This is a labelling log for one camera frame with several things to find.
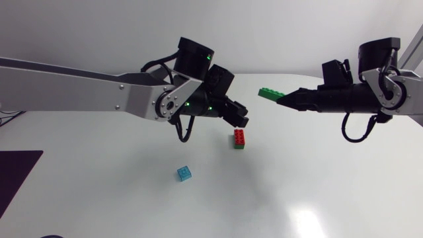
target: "translucent blue lego brick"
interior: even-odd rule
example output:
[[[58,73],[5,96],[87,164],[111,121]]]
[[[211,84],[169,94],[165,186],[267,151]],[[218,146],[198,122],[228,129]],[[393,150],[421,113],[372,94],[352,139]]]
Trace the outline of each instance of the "translucent blue lego brick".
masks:
[[[178,175],[180,177],[181,182],[189,179],[192,176],[188,166],[185,166],[185,167],[178,169]]]

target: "black mat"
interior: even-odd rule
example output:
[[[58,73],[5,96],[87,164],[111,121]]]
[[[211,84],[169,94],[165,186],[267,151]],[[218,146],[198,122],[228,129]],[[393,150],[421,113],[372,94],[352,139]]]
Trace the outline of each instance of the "black mat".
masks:
[[[43,151],[0,151],[0,218]]]

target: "lego brick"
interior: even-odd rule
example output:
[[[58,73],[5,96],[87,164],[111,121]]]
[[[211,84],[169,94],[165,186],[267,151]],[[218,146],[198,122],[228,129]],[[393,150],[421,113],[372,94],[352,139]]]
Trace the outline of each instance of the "lego brick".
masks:
[[[235,149],[244,149],[244,146],[245,146],[244,130],[235,129],[233,131],[233,137],[235,139],[234,148]]]
[[[178,169],[178,175],[180,177],[181,182],[189,179],[190,177],[192,177],[190,169],[188,168],[188,166],[184,166],[184,167]]]
[[[234,148],[235,149],[244,149],[245,145],[235,145]]]
[[[261,88],[258,91],[258,95],[260,97],[264,97],[266,99],[272,100],[274,102],[276,102],[279,98],[285,96],[285,94],[277,92],[275,90],[272,89],[268,89],[268,88]]]

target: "black cable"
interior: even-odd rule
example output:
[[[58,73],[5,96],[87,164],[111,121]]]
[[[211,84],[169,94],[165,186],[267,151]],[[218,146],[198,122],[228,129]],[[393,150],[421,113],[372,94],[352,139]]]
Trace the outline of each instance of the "black cable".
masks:
[[[3,112],[3,111],[0,111],[0,112],[3,113],[3,114],[15,114],[15,113],[18,113],[20,111],[15,111],[15,112]]]
[[[390,65],[389,66],[389,69],[393,69],[394,71],[395,71],[395,73],[399,76],[399,75],[401,75],[401,72],[398,70],[398,68],[397,67],[395,67],[394,65]]]
[[[347,136],[347,134],[346,134],[346,132],[345,132],[345,127],[346,127],[346,123],[347,123],[347,121],[348,121],[348,117],[350,116],[350,113],[349,112],[347,112],[347,114],[345,114],[345,117],[344,117],[344,119],[343,119],[343,121],[342,121],[342,127],[341,127],[341,130],[342,130],[342,135],[344,136],[344,138],[347,140],[347,141],[349,141],[349,142],[352,142],[352,143],[359,143],[359,142],[362,142],[363,140],[365,140],[367,137],[368,137],[368,135],[370,134],[370,132],[372,131],[372,129],[373,129],[373,127],[375,126],[375,124],[376,124],[376,119],[377,119],[377,115],[373,115],[373,116],[371,116],[370,117],[370,119],[369,119],[369,123],[367,124],[367,129],[366,129],[366,131],[365,131],[365,134],[363,135],[363,137],[361,137],[360,139],[351,139],[351,138],[349,138],[348,136]]]
[[[388,100],[391,100],[394,94],[386,86],[385,76],[388,75],[388,69],[392,66],[391,63],[394,58],[395,52],[395,49],[391,50],[391,53],[386,59],[385,65],[382,67],[381,72],[379,73],[379,88],[382,90],[383,95]]]
[[[161,59],[158,59],[158,60],[150,61],[150,62],[146,63],[141,68],[141,72],[146,72],[149,68],[151,68],[151,67],[153,67],[155,65],[158,65],[160,63],[166,63],[168,61],[174,60],[174,59],[176,59],[176,57],[178,57],[178,52],[175,53],[175,54],[173,54],[173,55],[171,55],[171,56],[167,56],[167,57],[164,57],[164,58],[161,58]]]
[[[20,115],[22,115],[24,113],[25,113],[25,111],[21,111],[21,112],[17,113],[16,115],[13,115],[13,116],[4,116],[4,117],[1,117],[0,118],[0,127],[1,126],[4,126],[5,124],[9,123],[11,120],[17,118],[18,116],[20,116]],[[6,122],[2,123],[4,118],[10,118],[10,119],[8,119]]]
[[[173,84],[173,76],[172,76],[172,71],[169,69],[169,67],[167,67],[167,65],[165,64],[168,61],[174,60],[176,57],[178,57],[178,52],[171,55],[171,56],[167,56],[165,58],[162,59],[158,59],[158,60],[153,60],[150,61],[148,63],[146,63],[142,68],[141,68],[141,72],[146,72],[149,68],[156,66],[156,65],[161,65],[162,67],[164,67],[166,69],[167,74],[169,75],[169,79],[171,80],[171,84]]]
[[[185,136],[182,136],[182,123],[181,123],[180,118],[178,116],[178,121],[176,122],[176,124],[174,126],[176,128],[176,132],[178,134],[180,141],[185,143],[190,139],[192,127],[194,125],[194,119],[195,119],[195,116],[190,117],[190,122],[188,123],[188,128],[186,129],[186,134],[185,134]]]

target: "white tabletop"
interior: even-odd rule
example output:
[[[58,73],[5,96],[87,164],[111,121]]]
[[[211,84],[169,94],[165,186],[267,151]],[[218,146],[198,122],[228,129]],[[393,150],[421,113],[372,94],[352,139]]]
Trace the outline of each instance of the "white tabletop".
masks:
[[[417,123],[397,116],[352,144],[342,114],[257,96],[321,83],[237,75],[228,95],[249,110],[244,150],[232,148],[222,119],[197,118],[181,143],[170,124],[124,112],[28,112],[0,129],[0,150],[44,154],[0,219],[0,237],[423,236]],[[351,137],[368,117],[350,117]],[[192,178],[179,182],[185,165]]]

